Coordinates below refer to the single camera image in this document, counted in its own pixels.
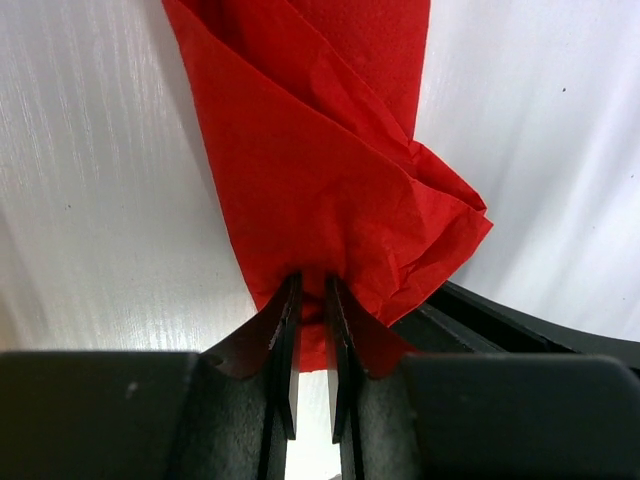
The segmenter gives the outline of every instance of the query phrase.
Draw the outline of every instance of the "red tissue paper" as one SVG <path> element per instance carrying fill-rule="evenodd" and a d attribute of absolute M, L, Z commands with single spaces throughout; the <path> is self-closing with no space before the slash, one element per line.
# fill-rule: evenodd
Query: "red tissue paper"
<path fill-rule="evenodd" d="M 326 363 L 328 274 L 391 325 L 471 256 L 484 203 L 412 139 L 427 0 L 164 6 L 256 306 L 303 273 L 303 371 Z"/>

